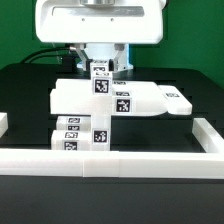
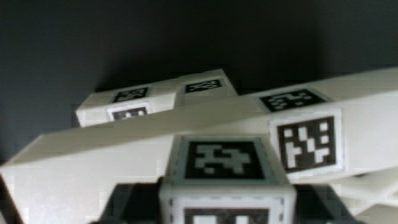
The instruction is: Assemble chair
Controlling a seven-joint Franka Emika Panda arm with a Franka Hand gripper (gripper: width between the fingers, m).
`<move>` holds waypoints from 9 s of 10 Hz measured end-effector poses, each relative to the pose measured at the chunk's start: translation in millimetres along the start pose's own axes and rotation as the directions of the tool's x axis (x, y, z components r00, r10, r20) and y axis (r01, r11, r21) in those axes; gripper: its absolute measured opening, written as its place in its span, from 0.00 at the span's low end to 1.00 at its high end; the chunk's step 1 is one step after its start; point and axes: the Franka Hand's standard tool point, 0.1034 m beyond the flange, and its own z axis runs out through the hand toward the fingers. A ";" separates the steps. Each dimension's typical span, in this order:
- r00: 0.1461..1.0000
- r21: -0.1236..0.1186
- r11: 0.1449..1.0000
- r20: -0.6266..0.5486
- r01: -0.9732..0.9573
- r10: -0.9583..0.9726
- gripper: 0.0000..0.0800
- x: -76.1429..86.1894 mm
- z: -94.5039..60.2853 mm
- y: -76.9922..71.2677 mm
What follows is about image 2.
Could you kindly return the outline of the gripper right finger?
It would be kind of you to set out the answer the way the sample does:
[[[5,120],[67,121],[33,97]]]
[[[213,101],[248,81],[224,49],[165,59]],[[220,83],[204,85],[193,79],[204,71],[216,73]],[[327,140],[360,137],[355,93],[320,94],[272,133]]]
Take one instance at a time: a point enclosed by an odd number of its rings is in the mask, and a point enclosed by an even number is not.
[[[359,224],[327,184],[296,184],[295,224]]]

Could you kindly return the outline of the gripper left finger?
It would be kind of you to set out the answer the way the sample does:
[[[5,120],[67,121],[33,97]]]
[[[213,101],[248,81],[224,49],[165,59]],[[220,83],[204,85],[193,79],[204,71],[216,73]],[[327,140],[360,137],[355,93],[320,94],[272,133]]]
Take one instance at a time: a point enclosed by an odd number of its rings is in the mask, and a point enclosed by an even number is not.
[[[117,184],[96,221],[89,224],[138,224],[135,216],[137,193],[131,184]]]

